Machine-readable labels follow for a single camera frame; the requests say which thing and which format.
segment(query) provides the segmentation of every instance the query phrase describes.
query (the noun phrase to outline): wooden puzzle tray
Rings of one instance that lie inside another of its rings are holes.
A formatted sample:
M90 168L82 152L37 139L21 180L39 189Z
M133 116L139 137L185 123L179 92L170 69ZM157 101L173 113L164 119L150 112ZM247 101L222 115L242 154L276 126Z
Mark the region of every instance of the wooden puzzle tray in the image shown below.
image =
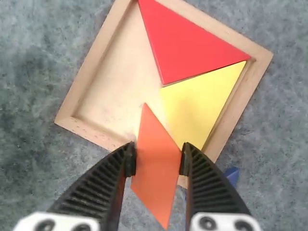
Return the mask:
M182 0L157 2L251 57L202 148L216 161L273 55ZM115 0L55 123L112 151L136 140L144 102L168 128L161 88L138 3ZM180 178L179 184L185 187L185 179Z

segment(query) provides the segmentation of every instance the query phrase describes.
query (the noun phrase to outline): geometric shape piece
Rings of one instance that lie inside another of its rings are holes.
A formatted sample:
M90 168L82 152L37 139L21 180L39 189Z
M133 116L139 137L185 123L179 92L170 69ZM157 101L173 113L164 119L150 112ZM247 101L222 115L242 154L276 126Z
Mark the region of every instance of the geometric shape piece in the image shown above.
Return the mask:
M165 229L169 224L180 160L180 149L145 103L131 188Z
M238 167L229 168L225 173L225 177L230 181L234 188L236 188L236 183L239 179L240 170Z
M155 0L139 0L139 6L164 85L250 59Z
M164 87L161 96L171 137L202 149L246 61Z

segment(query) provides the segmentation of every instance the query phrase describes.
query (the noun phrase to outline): gray carpet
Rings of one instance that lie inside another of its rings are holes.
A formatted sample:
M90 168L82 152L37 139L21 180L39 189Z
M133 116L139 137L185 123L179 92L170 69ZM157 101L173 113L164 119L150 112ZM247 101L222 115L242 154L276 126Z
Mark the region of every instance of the gray carpet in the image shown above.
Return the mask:
M189 0L274 52L217 164L264 230L308 226L308 1ZM0 0L0 230L107 154L53 124L112 0ZM119 230L161 230L128 188ZM178 190L169 230L184 229Z

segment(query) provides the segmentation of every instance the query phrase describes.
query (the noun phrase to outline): red triangle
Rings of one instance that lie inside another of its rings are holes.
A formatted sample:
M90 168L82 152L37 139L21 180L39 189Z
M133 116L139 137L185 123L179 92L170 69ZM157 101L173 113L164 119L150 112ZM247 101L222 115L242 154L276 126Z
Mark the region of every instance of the red triangle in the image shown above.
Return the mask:
M131 188L167 229L179 176L181 152L147 104L142 108L136 175Z
M155 0L139 0L139 7L163 84L250 59Z

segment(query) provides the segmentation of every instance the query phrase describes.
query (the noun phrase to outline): yellow triangle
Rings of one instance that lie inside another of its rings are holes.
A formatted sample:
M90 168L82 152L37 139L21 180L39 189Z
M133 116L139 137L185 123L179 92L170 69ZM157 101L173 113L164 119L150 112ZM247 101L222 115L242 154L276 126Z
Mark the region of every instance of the yellow triangle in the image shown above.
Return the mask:
M170 135L182 148L201 149L226 103L246 61L164 87L161 96Z

